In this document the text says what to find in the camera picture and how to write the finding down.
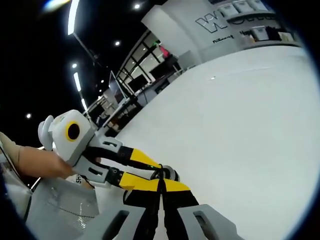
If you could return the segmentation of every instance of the pink object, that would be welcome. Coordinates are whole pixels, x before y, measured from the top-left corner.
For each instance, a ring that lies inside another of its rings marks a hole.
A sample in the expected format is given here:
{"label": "pink object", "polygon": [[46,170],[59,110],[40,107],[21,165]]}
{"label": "pink object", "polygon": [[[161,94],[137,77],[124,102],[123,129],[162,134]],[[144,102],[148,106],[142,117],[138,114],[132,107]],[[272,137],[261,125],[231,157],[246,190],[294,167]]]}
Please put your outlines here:
{"label": "pink object", "polygon": [[170,52],[168,50],[166,50],[163,46],[159,46],[161,52],[163,53],[164,55],[164,58],[167,58],[170,56]]}

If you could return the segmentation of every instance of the white robot head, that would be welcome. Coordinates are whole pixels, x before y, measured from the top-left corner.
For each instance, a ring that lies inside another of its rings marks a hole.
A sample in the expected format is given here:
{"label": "white robot head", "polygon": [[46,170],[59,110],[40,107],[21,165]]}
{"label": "white robot head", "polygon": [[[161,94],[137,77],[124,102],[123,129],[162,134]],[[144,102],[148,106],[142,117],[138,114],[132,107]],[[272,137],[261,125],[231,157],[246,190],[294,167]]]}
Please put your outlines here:
{"label": "white robot head", "polygon": [[64,161],[74,166],[95,130],[77,110],[70,110],[55,119],[47,117],[38,128],[39,140],[48,151],[53,150]]}

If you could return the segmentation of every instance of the glass wall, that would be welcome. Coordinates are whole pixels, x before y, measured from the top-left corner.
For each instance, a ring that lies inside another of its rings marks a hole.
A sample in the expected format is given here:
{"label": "glass wall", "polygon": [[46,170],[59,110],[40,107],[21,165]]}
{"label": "glass wall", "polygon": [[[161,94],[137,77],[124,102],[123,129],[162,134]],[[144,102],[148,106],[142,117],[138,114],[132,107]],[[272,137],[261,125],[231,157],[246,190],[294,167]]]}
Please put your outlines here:
{"label": "glass wall", "polygon": [[132,92],[133,90],[129,86],[129,83],[141,75],[149,83],[156,81],[150,72],[165,61],[160,46],[161,42],[149,31],[133,49],[132,54],[118,71],[116,75],[118,80],[124,83],[125,87],[129,88]]}

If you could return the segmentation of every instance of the box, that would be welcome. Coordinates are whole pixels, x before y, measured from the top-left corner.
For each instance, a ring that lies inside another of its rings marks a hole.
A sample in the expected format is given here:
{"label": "box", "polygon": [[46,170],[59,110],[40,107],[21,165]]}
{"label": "box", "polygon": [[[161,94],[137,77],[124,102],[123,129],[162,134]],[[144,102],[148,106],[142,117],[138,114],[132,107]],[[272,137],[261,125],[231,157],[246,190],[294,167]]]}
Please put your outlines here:
{"label": "box", "polygon": [[235,6],[233,6],[231,3],[221,5],[218,7],[218,9],[225,17],[239,14]]}
{"label": "box", "polygon": [[294,42],[294,38],[292,37],[291,33],[289,32],[278,32],[282,41]]}
{"label": "box", "polygon": [[247,0],[247,2],[254,10],[268,11],[268,8],[263,4],[261,0]]}
{"label": "box", "polygon": [[234,1],[233,5],[239,13],[249,13],[254,11],[254,9],[245,0]]}
{"label": "box", "polygon": [[258,41],[265,41],[269,40],[268,33],[266,31],[265,26],[255,26],[251,29],[253,36],[258,40]]}

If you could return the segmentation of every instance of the dark ceiling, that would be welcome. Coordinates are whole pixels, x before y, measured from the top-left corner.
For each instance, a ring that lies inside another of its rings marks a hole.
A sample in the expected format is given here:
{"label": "dark ceiling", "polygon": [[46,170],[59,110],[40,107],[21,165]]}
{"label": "dark ceiling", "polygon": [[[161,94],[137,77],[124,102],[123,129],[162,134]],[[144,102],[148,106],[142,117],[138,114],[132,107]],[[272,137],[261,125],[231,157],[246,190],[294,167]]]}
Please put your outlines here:
{"label": "dark ceiling", "polygon": [[[141,19],[165,0],[80,0],[75,32],[99,55],[103,70],[76,41],[67,36],[70,4],[43,13],[45,0],[5,1],[4,58],[0,87],[0,131],[17,144],[40,147],[38,125],[48,115],[83,111],[73,80],[78,64],[82,94],[90,105],[108,87],[108,70],[118,71],[129,51],[147,30]],[[135,3],[141,8],[134,10]],[[116,40],[121,41],[114,47]]]}

